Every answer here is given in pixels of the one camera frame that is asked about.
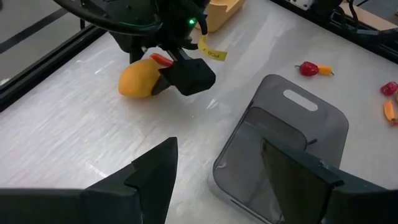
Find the red chili pepper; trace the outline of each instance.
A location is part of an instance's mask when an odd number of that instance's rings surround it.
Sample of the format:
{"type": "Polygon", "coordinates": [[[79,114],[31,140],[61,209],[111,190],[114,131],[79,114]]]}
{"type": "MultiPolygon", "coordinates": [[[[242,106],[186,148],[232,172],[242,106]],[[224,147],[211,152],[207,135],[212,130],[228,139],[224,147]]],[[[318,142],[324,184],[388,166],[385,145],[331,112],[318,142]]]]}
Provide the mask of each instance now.
{"type": "Polygon", "coordinates": [[[296,67],[298,67],[300,73],[306,77],[314,76],[319,72],[318,65],[315,65],[314,63],[311,62],[304,62],[300,66],[296,65],[296,67]]]}
{"type": "Polygon", "coordinates": [[[153,53],[150,55],[150,57],[152,59],[154,59],[157,63],[159,63],[160,65],[163,66],[172,66],[173,65],[173,61],[164,57],[163,55],[160,55],[158,53],[153,53]]]}
{"type": "Polygon", "coordinates": [[[398,84],[396,82],[389,82],[381,87],[380,91],[384,96],[391,96],[398,90],[398,84]]]}

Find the white table surface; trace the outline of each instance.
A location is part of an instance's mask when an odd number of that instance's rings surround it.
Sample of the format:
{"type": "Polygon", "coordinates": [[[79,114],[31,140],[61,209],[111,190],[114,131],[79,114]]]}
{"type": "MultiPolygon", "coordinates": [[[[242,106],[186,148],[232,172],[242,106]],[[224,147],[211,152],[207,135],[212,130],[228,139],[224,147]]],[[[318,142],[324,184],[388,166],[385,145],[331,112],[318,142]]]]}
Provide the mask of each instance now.
{"type": "Polygon", "coordinates": [[[397,64],[268,0],[247,1],[208,44],[229,52],[225,62],[206,60],[217,74],[210,90],[133,100],[117,91],[128,55],[109,34],[98,39],[0,114],[0,186],[85,188],[176,136],[167,223],[251,223],[211,194],[206,179],[258,84],[276,73],[344,112],[341,169],[398,188],[398,128],[388,126],[379,92],[398,81],[397,64]],[[294,67],[305,60],[336,75],[306,79],[294,67]]]}

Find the white tabletop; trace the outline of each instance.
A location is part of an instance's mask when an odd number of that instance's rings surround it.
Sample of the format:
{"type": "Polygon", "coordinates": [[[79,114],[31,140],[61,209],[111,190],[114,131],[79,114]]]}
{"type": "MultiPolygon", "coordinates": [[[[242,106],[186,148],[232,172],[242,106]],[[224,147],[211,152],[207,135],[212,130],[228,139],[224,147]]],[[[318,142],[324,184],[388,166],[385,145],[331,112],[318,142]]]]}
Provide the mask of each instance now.
{"type": "Polygon", "coordinates": [[[167,222],[250,223],[211,194],[206,179],[260,81],[276,73],[346,115],[341,169],[398,188],[398,128],[388,126],[379,92],[398,81],[397,64],[268,0],[247,1],[208,44],[229,52],[225,62],[206,60],[217,74],[210,90],[186,97],[171,88],[133,100],[117,91],[128,55],[101,37],[0,114],[0,186],[88,187],[176,136],[167,222]],[[305,60],[336,75],[304,78],[294,65],[305,60]]]}

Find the yellow label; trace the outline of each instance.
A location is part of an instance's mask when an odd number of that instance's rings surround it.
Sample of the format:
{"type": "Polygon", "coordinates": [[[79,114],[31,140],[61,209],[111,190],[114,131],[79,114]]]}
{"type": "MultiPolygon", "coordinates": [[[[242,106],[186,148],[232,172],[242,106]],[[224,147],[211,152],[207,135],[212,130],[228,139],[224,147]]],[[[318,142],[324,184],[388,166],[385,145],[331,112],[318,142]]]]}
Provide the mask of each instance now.
{"type": "Polygon", "coordinates": [[[213,59],[213,60],[219,60],[219,61],[225,61],[227,52],[222,52],[219,50],[214,50],[211,49],[209,46],[206,44],[206,39],[207,35],[201,35],[199,42],[198,42],[198,48],[201,52],[203,52],[207,57],[213,59]]]}

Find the green led light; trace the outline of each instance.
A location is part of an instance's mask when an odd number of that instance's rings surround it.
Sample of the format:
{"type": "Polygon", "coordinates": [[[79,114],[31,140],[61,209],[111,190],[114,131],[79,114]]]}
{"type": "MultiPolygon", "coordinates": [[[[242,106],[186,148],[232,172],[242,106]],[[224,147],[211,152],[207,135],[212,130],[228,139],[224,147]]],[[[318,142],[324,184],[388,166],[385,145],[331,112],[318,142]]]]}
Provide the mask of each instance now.
{"type": "Polygon", "coordinates": [[[188,20],[188,23],[189,23],[190,25],[195,25],[195,24],[197,23],[197,21],[196,21],[196,19],[189,19],[189,20],[188,20]]]}

